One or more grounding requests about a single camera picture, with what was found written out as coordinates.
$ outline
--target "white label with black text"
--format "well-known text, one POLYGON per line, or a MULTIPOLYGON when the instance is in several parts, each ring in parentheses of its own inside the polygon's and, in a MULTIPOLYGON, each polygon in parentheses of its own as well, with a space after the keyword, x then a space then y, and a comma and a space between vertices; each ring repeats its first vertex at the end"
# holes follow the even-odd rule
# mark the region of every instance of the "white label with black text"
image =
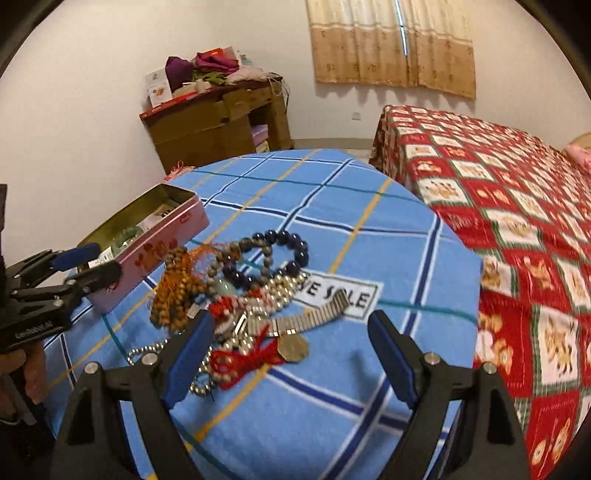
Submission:
POLYGON ((345 316, 359 322, 367 322, 384 287, 382 282, 330 275, 312 270, 305 270, 305 272, 309 276, 301 290, 294 296, 296 302, 306 307, 320 307, 342 288, 347 292, 350 304, 345 310, 345 316))

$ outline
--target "silver screw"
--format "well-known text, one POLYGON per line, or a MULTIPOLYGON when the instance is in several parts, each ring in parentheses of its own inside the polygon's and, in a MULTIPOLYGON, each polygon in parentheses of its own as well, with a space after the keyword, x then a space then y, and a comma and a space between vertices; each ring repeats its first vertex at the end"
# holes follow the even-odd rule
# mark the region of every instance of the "silver screw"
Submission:
POLYGON ((143 357, 142 357, 142 363, 144 365, 154 365, 156 362, 158 361, 158 355, 156 355, 155 353, 146 353, 143 357))
POLYGON ((84 372, 86 372, 89 375, 92 375, 92 374, 96 373, 98 369, 99 369, 98 363, 90 362, 89 364, 86 364, 86 366, 84 367, 84 372))
POLYGON ((433 352, 425 353, 424 358, 429 365, 437 365, 441 361, 441 357, 433 352))
POLYGON ((492 374, 496 373, 496 365, 494 363, 492 363, 492 362, 484 362, 482 364, 482 368, 489 375, 492 375, 492 374))

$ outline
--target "human hand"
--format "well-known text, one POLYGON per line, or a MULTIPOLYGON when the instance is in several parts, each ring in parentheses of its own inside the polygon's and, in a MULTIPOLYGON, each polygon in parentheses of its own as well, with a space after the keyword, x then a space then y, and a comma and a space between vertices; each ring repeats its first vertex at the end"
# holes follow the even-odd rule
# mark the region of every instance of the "human hand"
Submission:
MULTIPOLYGON (((46 394, 47 373, 43 343, 37 342, 22 350, 0 355, 0 375, 9 374, 23 367, 25 392, 34 404, 39 404, 46 394)), ((0 418, 11 418, 16 413, 14 405, 0 387, 0 418)))

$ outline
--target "blue plaid tablecloth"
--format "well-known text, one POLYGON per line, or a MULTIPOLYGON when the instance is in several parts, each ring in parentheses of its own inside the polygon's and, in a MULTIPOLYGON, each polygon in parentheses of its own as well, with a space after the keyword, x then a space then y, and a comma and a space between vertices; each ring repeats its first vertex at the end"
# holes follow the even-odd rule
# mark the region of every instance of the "blue plaid tablecloth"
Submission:
MULTIPOLYGON (((310 269, 383 283, 377 307, 400 332, 451 364, 472 365, 480 259, 416 197, 374 168, 336 150, 278 151, 231 158, 171 183, 197 192, 211 222, 188 247, 267 229, 299 233, 310 246, 310 269)), ((255 251, 251 255, 250 265, 261 262, 255 251)), ((276 262, 288 256, 287 249, 274 251, 276 262)), ((47 340, 46 406, 55 432, 87 362, 121 367, 131 348, 164 337, 148 319, 162 271, 160 266, 107 315, 84 300, 73 328, 47 340)), ((292 304, 286 314, 301 308, 292 304)), ((172 410, 207 479, 378 476, 410 411, 393 395, 365 322, 340 319, 304 336, 310 343, 304 362, 252 372, 214 399, 188 395, 172 410)), ((132 407, 123 409, 139 472, 148 478, 153 469, 132 407)), ((452 405, 440 444, 455 411, 452 405)))

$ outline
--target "brown curtain section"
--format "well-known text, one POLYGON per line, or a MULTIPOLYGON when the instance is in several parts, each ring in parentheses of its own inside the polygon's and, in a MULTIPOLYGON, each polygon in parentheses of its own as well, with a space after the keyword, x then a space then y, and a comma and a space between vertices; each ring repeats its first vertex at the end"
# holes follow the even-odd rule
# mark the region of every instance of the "brown curtain section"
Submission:
POLYGON ((422 85, 476 98, 461 0, 307 0, 307 5, 318 82, 422 85))

